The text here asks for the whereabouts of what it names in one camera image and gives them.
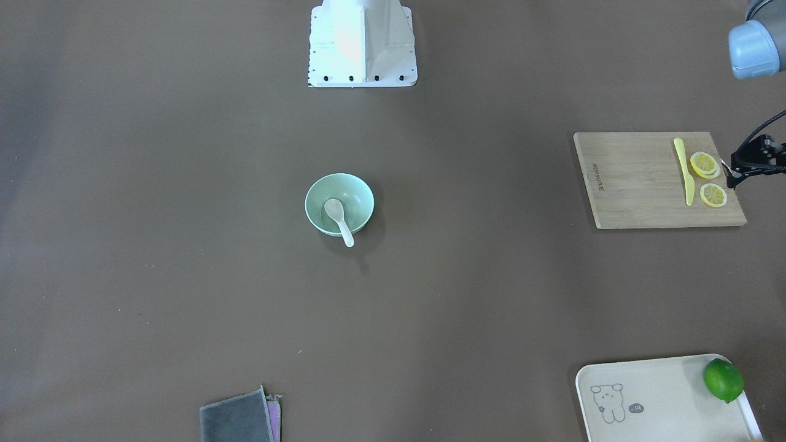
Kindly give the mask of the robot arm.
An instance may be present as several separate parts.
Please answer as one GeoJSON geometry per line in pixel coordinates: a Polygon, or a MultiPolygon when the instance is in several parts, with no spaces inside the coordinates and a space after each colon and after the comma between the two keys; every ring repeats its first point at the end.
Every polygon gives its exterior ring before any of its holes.
{"type": "MultiPolygon", "coordinates": [[[[731,71],[737,79],[784,72],[785,2],[750,1],[744,22],[729,32],[728,47],[731,71]]],[[[759,124],[731,154],[730,163],[723,166],[728,188],[736,188],[750,177],[785,173],[784,144],[763,134],[784,115],[782,110],[759,124]]]]}

